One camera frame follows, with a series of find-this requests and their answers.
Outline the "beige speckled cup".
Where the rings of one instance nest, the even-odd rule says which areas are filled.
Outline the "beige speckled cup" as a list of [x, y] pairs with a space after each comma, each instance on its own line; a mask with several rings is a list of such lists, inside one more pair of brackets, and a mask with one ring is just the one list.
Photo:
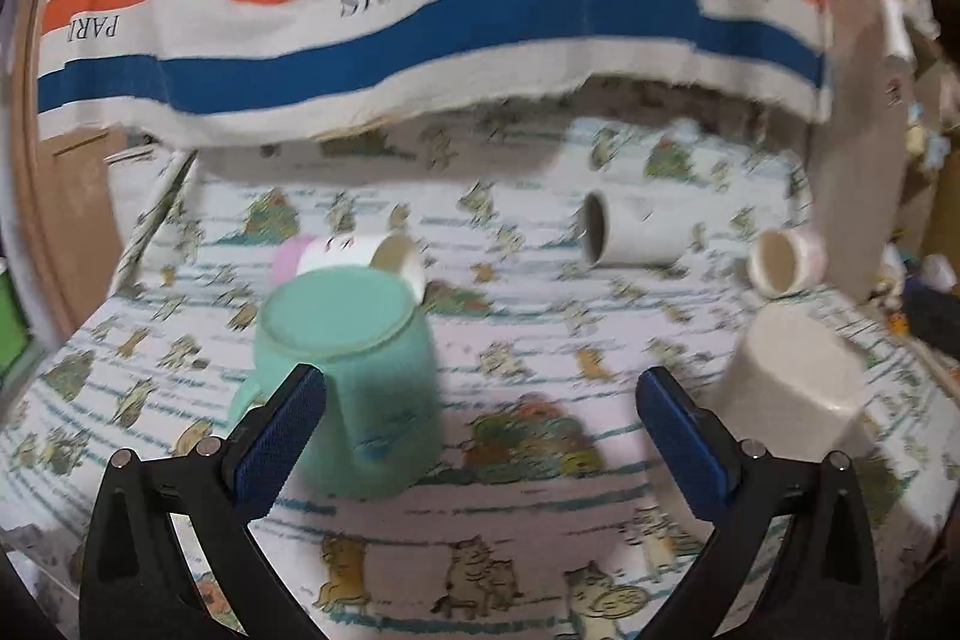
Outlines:
[[779, 458], [820, 461], [866, 404], [864, 365], [835, 331], [799, 307], [768, 304], [748, 323], [706, 406], [727, 431]]

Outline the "small pink white cup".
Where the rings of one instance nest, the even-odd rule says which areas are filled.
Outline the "small pink white cup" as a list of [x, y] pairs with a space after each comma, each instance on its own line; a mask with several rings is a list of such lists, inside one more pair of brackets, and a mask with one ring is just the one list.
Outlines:
[[278, 247], [270, 271], [274, 286], [296, 276], [332, 266], [369, 266], [404, 281], [421, 304], [427, 291], [427, 270], [420, 248], [402, 232], [331, 234], [286, 239]]

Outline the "wooden shelf side panel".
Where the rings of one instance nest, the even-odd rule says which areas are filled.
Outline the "wooden shelf side panel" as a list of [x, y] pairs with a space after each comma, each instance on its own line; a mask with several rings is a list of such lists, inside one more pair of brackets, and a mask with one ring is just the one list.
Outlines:
[[[833, 0], [828, 50], [832, 117], [812, 131], [807, 174], [815, 230], [827, 248], [825, 281], [854, 302], [875, 284], [907, 172], [914, 68], [887, 60], [880, 0]], [[890, 106], [890, 78], [903, 101]]]

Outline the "red cartoon sticker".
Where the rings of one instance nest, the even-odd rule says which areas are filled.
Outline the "red cartoon sticker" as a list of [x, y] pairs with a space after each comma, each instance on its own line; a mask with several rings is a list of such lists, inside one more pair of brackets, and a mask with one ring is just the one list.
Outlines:
[[890, 106], [898, 106], [903, 101], [903, 86], [898, 78], [890, 78], [885, 89]]

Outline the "mint green mug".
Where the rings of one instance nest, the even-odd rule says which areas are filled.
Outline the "mint green mug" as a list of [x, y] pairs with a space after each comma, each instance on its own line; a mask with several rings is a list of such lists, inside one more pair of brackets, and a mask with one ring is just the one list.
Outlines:
[[438, 463], [443, 404], [433, 337], [402, 278], [332, 266], [280, 284], [257, 312], [252, 360], [229, 404], [233, 425], [297, 365], [324, 375], [325, 411], [298, 459], [317, 492], [389, 497]]

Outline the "white cylindrical mug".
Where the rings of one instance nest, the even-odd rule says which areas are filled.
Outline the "white cylindrical mug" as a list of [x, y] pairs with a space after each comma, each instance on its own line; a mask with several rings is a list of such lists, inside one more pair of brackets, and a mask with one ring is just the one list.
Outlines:
[[605, 190], [587, 193], [578, 218], [586, 262], [596, 268], [673, 265], [693, 227], [675, 209]]

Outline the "blue plush toy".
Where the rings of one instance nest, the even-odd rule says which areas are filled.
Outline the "blue plush toy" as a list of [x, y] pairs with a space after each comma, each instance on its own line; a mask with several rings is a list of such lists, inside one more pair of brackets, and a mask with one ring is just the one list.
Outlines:
[[921, 156], [921, 167], [924, 172], [928, 172], [929, 175], [939, 172], [944, 167], [951, 149], [952, 142], [947, 136], [929, 133], [924, 142], [923, 156]]

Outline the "cat print bed sheet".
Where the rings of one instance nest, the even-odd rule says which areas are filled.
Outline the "cat print bed sheet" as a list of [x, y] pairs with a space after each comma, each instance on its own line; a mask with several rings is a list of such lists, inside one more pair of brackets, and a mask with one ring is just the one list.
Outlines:
[[[698, 127], [503, 107], [176, 152], [109, 298], [3, 419], [3, 528], [75, 581], [110, 455], [229, 431], [281, 242], [397, 230], [427, 267], [438, 463], [382, 502], [293, 477], [254, 536], [335, 638], [630, 637], [697, 550], [654, 495], [633, 385], [652, 364], [697, 396], [722, 377], [760, 308], [748, 247], [811, 213], [805, 146], [755, 112]], [[692, 220], [679, 261], [590, 266], [594, 190]]]

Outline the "pink white flower cup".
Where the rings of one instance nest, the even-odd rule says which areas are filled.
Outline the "pink white flower cup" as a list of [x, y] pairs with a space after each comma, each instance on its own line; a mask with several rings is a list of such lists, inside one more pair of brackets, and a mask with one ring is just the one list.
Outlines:
[[747, 276], [760, 296], [790, 298], [822, 283], [827, 262], [825, 242], [812, 227], [765, 230], [750, 247]]

